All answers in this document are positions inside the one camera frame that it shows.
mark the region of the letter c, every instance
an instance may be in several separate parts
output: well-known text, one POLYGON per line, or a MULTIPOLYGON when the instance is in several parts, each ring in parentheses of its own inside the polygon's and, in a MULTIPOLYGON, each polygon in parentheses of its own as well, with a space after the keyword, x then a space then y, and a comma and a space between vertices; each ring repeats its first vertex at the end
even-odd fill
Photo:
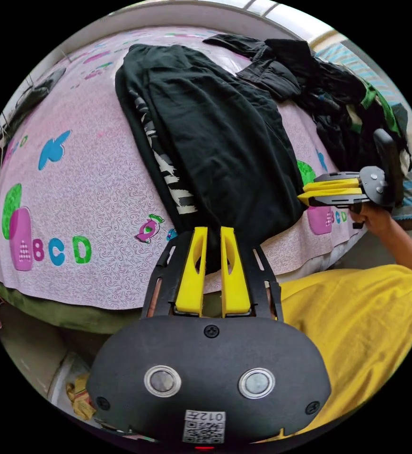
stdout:
POLYGON ((64 243, 58 238, 52 238, 48 243, 48 253, 50 254, 50 259, 55 266, 61 266, 65 260, 65 254, 63 253, 65 247, 64 243), (53 249, 56 248, 59 251, 58 255, 54 255, 53 249))

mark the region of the hand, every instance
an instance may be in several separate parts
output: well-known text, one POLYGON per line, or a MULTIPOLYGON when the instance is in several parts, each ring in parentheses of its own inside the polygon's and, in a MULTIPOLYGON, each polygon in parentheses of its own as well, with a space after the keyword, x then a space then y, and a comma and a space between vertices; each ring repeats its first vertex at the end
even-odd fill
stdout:
POLYGON ((390 213, 371 203, 364 203, 359 214, 351 210, 350 216, 354 222, 365 222, 367 229, 376 236, 383 235, 392 225, 390 213))

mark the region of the screw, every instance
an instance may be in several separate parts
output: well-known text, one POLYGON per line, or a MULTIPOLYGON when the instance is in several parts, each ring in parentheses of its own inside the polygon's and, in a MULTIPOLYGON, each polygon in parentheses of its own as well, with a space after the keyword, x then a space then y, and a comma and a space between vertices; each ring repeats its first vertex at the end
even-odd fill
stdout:
POLYGON ((110 409, 110 402, 105 397, 97 397, 96 403, 101 410, 108 411, 110 409))
POLYGON ((307 405, 307 408, 305 408, 305 413, 307 415, 313 415, 315 414, 318 410, 319 410, 319 402, 318 401, 314 401, 314 402, 310 402, 308 405, 307 405))
POLYGON ((204 328, 204 335, 208 337, 209 339, 213 339, 214 337, 217 337, 220 333, 220 330, 218 326, 215 325, 207 325, 204 328))

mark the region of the printed label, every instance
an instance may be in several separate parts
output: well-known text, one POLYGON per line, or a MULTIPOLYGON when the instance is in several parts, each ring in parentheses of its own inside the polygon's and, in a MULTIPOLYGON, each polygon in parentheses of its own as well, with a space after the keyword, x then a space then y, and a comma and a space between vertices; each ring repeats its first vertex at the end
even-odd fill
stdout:
POLYGON ((218 445, 225 441, 226 413, 224 411, 185 412, 184 443, 218 445))

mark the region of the bed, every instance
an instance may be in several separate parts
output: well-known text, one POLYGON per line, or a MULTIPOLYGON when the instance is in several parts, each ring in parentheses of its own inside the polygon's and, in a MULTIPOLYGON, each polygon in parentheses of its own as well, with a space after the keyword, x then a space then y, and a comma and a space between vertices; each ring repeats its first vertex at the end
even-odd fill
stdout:
MULTIPOLYGON (((143 28, 104 38, 58 62, 52 92, 9 143, 0 171, 0 297, 56 326, 112 334, 140 315, 151 271, 176 235, 114 91, 134 43, 181 44, 231 73, 250 61, 203 43, 220 33, 143 28)), ((336 171, 311 118, 278 105, 304 183, 336 171)), ((309 208, 262 248, 279 282, 332 266, 365 234, 347 210, 309 208)), ((219 313, 219 273, 206 278, 219 313)))

